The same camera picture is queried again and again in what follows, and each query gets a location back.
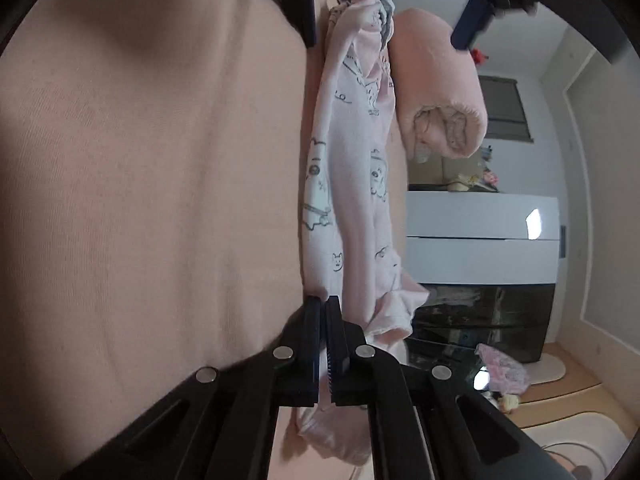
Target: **pink plastic bag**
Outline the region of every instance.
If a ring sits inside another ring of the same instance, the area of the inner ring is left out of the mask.
[[[489,372],[489,389],[492,392],[520,395],[527,391],[530,379],[522,364],[482,343],[476,348],[476,353]]]

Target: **white wall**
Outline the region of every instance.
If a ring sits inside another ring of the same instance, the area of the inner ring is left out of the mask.
[[[640,320],[640,60],[627,52],[610,66],[570,29],[542,87],[568,187],[568,271],[558,341],[638,421],[640,352],[624,339],[638,334]]]
[[[527,117],[533,143],[516,140],[486,139],[482,145],[494,150],[489,168],[498,176],[498,189],[503,193],[555,196],[560,208],[560,223],[568,222],[568,206],[562,155],[558,134],[546,104],[540,82],[532,76],[513,76],[492,72],[484,67],[481,75],[510,77],[518,81],[518,92]],[[559,261],[558,283],[546,341],[556,340],[564,304],[566,262]]]
[[[397,12],[418,7],[440,16],[452,27],[467,0],[394,0]],[[524,12],[508,12],[495,19],[474,46],[489,56],[488,70],[524,73],[540,78],[551,60],[566,23],[551,10],[538,6],[535,16]]]

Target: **mattress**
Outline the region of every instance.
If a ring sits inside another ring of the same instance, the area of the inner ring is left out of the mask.
[[[335,0],[316,0],[319,37]],[[56,478],[302,304],[322,73],[272,0],[39,0],[0,57],[0,426]],[[404,149],[389,194],[404,241]],[[347,479],[281,410],[270,478]]]

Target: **silver screw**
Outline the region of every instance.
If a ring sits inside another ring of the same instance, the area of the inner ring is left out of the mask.
[[[278,346],[273,351],[273,356],[276,359],[291,359],[293,357],[293,349],[288,346]]]
[[[373,357],[376,354],[376,349],[370,345],[360,345],[356,348],[356,355],[365,359]]]
[[[218,372],[215,368],[205,366],[196,372],[196,379],[199,383],[212,383],[216,380]]]
[[[451,369],[445,365],[434,366],[431,369],[431,375],[440,381],[447,381],[451,378]]]

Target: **rolled blanket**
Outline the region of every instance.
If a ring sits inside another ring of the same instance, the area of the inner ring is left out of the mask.
[[[451,27],[426,10],[401,12],[394,28],[391,75],[407,158],[424,162],[429,152],[448,158],[471,155],[487,124],[471,54],[455,50]]]

